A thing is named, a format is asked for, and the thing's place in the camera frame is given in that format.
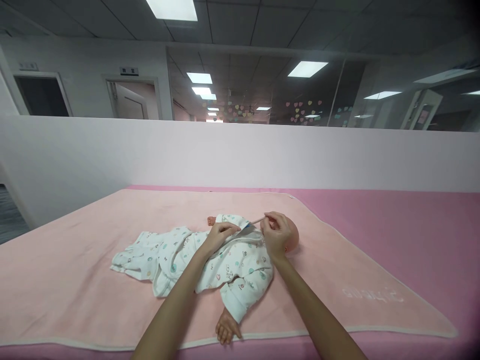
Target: finger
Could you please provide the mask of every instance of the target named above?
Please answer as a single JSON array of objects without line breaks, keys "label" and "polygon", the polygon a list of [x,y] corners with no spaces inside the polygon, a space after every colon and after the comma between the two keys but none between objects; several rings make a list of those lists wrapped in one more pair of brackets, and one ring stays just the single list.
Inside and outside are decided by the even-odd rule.
[{"label": "finger", "polygon": [[266,212],[265,216],[274,219],[280,227],[280,230],[288,229],[289,223],[287,222],[287,217],[284,214],[276,211],[271,211]]}]

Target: white partition wall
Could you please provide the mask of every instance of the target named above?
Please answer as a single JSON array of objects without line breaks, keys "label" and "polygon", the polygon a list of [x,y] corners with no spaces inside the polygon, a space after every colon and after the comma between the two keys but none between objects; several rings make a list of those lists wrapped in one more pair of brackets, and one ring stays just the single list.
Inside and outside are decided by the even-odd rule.
[{"label": "white partition wall", "polygon": [[480,192],[480,134],[0,115],[1,162],[43,225],[131,184]]}]

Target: fluorescent light panel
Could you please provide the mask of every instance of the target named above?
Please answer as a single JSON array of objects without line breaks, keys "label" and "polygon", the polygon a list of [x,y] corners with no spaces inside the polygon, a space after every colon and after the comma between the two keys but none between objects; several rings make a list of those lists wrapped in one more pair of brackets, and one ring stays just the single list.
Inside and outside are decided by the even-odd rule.
[{"label": "fluorescent light panel", "polygon": [[146,0],[146,2],[157,19],[198,21],[194,0]]},{"label": "fluorescent light panel", "polygon": [[193,92],[197,95],[206,95],[206,94],[211,94],[212,92],[210,91],[209,87],[192,87],[191,88]]},{"label": "fluorescent light panel", "polygon": [[380,99],[388,98],[389,96],[400,94],[400,93],[401,91],[382,91],[382,92],[379,92],[378,94],[367,96],[365,99],[380,100]]},{"label": "fluorescent light panel", "polygon": [[199,72],[187,72],[191,82],[194,84],[213,84],[210,74],[204,74]]},{"label": "fluorescent light panel", "polygon": [[300,61],[288,76],[293,78],[310,78],[327,64],[328,62]]},{"label": "fluorescent light panel", "polygon": [[217,100],[217,96],[215,94],[202,94],[200,97],[203,100]]},{"label": "fluorescent light panel", "polygon": [[452,69],[452,70],[447,70],[441,73],[438,73],[436,75],[424,77],[423,79],[416,80],[414,83],[420,83],[420,84],[435,84],[439,83],[443,80],[448,80],[451,78],[456,78],[465,74],[470,74],[475,72],[476,70],[465,70],[465,69]]}]

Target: doll hand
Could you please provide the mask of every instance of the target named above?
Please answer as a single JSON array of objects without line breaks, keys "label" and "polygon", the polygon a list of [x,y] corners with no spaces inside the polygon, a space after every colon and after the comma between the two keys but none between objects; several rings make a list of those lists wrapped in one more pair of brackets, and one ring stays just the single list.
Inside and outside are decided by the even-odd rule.
[{"label": "doll hand", "polygon": [[217,334],[217,339],[220,344],[230,344],[232,342],[233,334],[235,334],[239,339],[242,338],[240,333],[239,324],[235,319],[230,315],[227,308],[223,309],[223,312],[218,319],[216,324],[215,333]]}]

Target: white patterned onesie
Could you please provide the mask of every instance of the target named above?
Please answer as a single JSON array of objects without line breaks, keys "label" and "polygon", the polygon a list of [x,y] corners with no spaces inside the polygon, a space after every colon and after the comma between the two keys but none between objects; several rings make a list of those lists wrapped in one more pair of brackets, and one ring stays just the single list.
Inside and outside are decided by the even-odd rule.
[{"label": "white patterned onesie", "polygon": [[[223,303],[240,323],[267,290],[273,267],[262,232],[248,220],[238,215],[218,215],[216,222],[238,225],[241,231],[229,236],[210,257],[195,292],[224,284],[220,289]],[[208,234],[192,232],[185,226],[162,234],[143,231],[134,244],[113,257],[110,269],[137,280],[150,280],[153,294],[166,297]]]}]

